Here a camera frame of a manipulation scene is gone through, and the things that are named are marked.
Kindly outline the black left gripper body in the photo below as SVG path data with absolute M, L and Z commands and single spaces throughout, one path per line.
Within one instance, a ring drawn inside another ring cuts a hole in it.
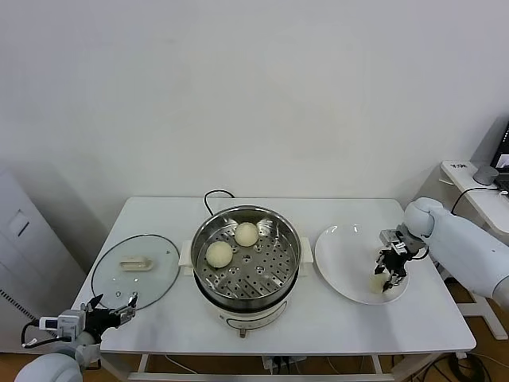
M 84 331 L 92 336 L 102 336 L 110 328 L 116 327 L 116 315 L 110 309 L 93 309 L 85 315 Z

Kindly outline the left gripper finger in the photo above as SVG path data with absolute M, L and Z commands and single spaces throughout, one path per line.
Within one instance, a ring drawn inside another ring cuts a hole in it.
M 92 313 L 95 310 L 95 308 L 99 305 L 102 297 L 103 294 L 99 294 L 94 296 L 89 302 L 82 303 L 81 310 L 85 311 L 86 313 Z
M 119 307 L 110 312 L 118 324 L 125 324 L 130 321 L 136 314 L 136 306 L 138 302 L 138 293 L 134 292 L 128 299 L 128 303 L 125 306 Z

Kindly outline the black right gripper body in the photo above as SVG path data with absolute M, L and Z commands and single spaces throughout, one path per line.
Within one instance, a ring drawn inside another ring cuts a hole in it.
M 410 253 L 405 247 L 402 248 L 384 248 L 383 249 L 383 270 L 398 279 L 404 279 L 407 276 L 405 264 L 410 258 Z

